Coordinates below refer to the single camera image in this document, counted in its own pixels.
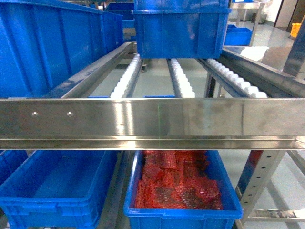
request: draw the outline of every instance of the blue storage bin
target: blue storage bin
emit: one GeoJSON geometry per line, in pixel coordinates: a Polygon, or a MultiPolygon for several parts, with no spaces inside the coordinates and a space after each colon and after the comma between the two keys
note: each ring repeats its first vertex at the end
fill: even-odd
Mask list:
{"type": "Polygon", "coordinates": [[[133,20],[123,20],[123,28],[134,28],[134,19],[133,20]]]}
{"type": "Polygon", "coordinates": [[[0,185],[28,158],[25,150],[0,151],[0,185]]]}
{"type": "Polygon", "coordinates": [[[230,11],[134,10],[138,53],[142,58],[219,58],[230,11]]]}
{"type": "Polygon", "coordinates": [[[104,32],[107,52],[118,48],[124,43],[122,15],[104,12],[104,32]]]}
{"type": "Polygon", "coordinates": [[[227,8],[229,0],[134,0],[135,10],[195,10],[227,8]]]}
{"type": "Polygon", "coordinates": [[[210,165],[206,173],[217,181],[224,210],[136,209],[134,208],[138,182],[142,175],[143,154],[135,155],[131,178],[124,203],[131,229],[231,229],[235,219],[243,214],[241,204],[232,187],[218,151],[206,153],[210,165]]]}
{"type": "Polygon", "coordinates": [[[0,206],[10,228],[96,228],[116,155],[116,151],[36,151],[0,186],[0,206]]]}
{"type": "Polygon", "coordinates": [[[41,97],[112,51],[107,18],[57,0],[0,0],[0,97],[41,97]]]}
{"type": "Polygon", "coordinates": [[[224,45],[249,45],[252,31],[248,28],[237,28],[234,25],[228,25],[224,45]]]}
{"type": "Polygon", "coordinates": [[[132,10],[134,10],[133,2],[111,2],[105,11],[123,15],[123,20],[133,20],[132,10]]]}

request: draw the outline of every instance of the screw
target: screw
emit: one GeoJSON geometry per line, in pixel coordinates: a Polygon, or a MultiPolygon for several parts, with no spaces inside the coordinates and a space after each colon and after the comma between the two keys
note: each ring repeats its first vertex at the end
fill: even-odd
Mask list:
{"type": "Polygon", "coordinates": [[[72,112],[68,112],[68,113],[67,113],[67,116],[68,116],[68,117],[73,117],[73,113],[72,113],[72,112]]]}

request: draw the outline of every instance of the white wall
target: white wall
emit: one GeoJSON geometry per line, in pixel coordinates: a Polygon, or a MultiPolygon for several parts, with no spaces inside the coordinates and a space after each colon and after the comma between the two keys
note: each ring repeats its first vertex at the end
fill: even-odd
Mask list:
{"type": "Polygon", "coordinates": [[[273,0],[273,3],[270,5],[267,14],[268,21],[275,22],[281,3],[282,0],[273,0]]]}

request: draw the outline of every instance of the stainless steel rack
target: stainless steel rack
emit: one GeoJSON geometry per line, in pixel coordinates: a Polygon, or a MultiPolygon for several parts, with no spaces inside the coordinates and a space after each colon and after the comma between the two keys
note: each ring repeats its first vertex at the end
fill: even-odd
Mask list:
{"type": "MultiPolygon", "coordinates": [[[[305,52],[300,52],[304,37],[305,24],[286,62],[294,64],[285,67],[293,68],[299,78],[224,49],[219,62],[198,60],[208,71],[206,98],[183,98],[183,85],[173,80],[176,99],[85,99],[120,60],[135,56],[135,44],[125,43],[63,82],[45,98],[0,100],[0,146],[31,150],[123,150],[101,228],[128,226],[122,226],[126,221],[122,200],[132,160],[129,150],[259,150],[250,153],[249,158],[258,154],[259,160],[253,163],[248,159],[246,166],[252,163],[253,169],[251,172],[244,169],[236,187],[244,218],[235,226],[242,228],[247,220],[304,222],[304,210],[252,212],[287,150],[305,171],[304,160],[297,152],[305,149],[305,81],[300,76],[305,57],[305,52]],[[216,82],[220,84],[218,92],[216,82]],[[213,98],[216,93],[221,95],[222,89],[233,98],[213,98]]],[[[169,67],[171,78],[177,79],[170,61],[169,67]]],[[[131,82],[136,83],[141,67],[133,69],[131,82]]],[[[129,85],[125,95],[130,96],[132,88],[129,85]]]]}

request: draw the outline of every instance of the red packaging material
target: red packaging material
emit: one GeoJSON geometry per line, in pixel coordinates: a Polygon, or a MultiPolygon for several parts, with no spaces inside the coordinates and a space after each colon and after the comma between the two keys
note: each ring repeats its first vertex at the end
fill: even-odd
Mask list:
{"type": "Polygon", "coordinates": [[[206,151],[147,150],[136,208],[223,209],[217,182],[210,180],[206,151]]]}

